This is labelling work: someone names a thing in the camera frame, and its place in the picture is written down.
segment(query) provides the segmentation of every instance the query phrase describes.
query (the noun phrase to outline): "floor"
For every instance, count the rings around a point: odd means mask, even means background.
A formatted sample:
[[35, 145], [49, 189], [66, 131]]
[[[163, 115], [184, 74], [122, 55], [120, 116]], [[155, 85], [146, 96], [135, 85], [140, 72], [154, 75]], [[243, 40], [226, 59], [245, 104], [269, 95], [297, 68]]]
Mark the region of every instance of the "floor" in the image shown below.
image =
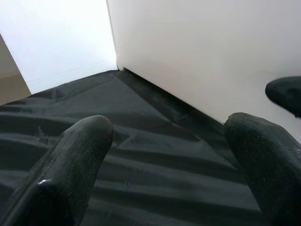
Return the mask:
[[19, 75], [0, 79], [0, 105], [30, 96], [23, 77]]
[[0, 218], [64, 130], [105, 115], [114, 139], [82, 226], [269, 225], [231, 164], [223, 125], [141, 77], [109, 71], [32, 97], [0, 107]]

